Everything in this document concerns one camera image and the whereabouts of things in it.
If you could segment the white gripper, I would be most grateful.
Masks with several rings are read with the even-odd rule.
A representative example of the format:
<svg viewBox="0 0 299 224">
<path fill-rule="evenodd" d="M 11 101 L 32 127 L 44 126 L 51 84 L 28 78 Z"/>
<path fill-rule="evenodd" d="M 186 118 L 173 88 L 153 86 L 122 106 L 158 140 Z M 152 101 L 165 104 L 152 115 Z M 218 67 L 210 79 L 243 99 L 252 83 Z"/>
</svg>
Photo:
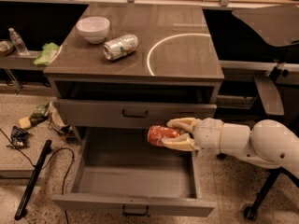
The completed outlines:
<svg viewBox="0 0 299 224">
<path fill-rule="evenodd" d="M 194 151 L 196 146 L 204 153 L 220 154 L 221 133 L 223 122 L 220 119 L 196 119 L 181 118 L 170 119 L 166 126 L 173 129 L 181 129 L 193 133 L 194 140 L 188 133 L 175 138 L 163 138 L 165 147 L 180 151 Z"/>
</svg>

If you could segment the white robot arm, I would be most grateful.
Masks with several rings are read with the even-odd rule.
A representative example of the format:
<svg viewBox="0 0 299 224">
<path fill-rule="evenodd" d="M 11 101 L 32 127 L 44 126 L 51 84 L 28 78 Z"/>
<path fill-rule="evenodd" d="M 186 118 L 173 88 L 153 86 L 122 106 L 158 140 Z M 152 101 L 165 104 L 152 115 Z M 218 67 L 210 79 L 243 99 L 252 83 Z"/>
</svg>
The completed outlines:
<svg viewBox="0 0 299 224">
<path fill-rule="evenodd" d="M 167 126 L 185 133 L 163 138 L 165 147 L 226 154 L 263 168 L 282 167 L 299 178 L 299 138 L 277 121 L 264 119 L 251 129 L 220 119 L 183 118 L 171 119 Z"/>
</svg>

